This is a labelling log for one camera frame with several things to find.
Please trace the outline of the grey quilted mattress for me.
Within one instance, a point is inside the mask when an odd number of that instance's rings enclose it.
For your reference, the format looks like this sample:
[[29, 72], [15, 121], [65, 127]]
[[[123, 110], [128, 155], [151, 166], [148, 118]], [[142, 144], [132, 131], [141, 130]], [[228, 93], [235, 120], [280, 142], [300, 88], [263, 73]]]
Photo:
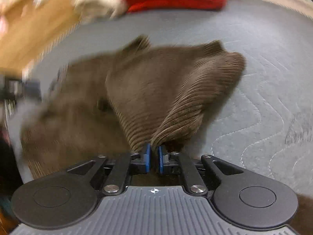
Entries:
[[60, 66], [145, 33], [154, 45], [221, 40], [246, 58], [239, 84], [187, 145], [312, 196], [312, 19], [260, 0], [221, 12], [149, 11], [79, 27], [34, 70], [46, 92]]

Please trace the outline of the brown corduroy pants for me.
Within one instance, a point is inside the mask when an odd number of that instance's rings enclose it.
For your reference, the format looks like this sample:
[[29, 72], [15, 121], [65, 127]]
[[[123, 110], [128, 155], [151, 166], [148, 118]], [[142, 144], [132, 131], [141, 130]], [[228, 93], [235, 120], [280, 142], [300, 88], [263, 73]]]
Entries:
[[133, 175], [123, 193], [103, 197], [79, 223], [57, 230], [21, 223], [17, 234], [312, 234], [308, 197], [296, 195], [298, 210], [288, 224], [248, 230], [222, 219], [207, 198], [187, 194], [178, 176], [159, 174], [158, 148], [182, 153], [244, 68], [244, 57], [218, 41], [152, 48], [146, 36], [68, 65], [21, 128], [33, 180], [147, 146], [150, 171]]

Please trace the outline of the wooden bed frame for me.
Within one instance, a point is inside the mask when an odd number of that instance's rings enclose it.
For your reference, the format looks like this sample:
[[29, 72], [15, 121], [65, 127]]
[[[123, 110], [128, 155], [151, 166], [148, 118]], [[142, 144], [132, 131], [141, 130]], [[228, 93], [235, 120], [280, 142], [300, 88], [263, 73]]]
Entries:
[[1, 0], [1, 71], [20, 75], [78, 23], [70, 0]]

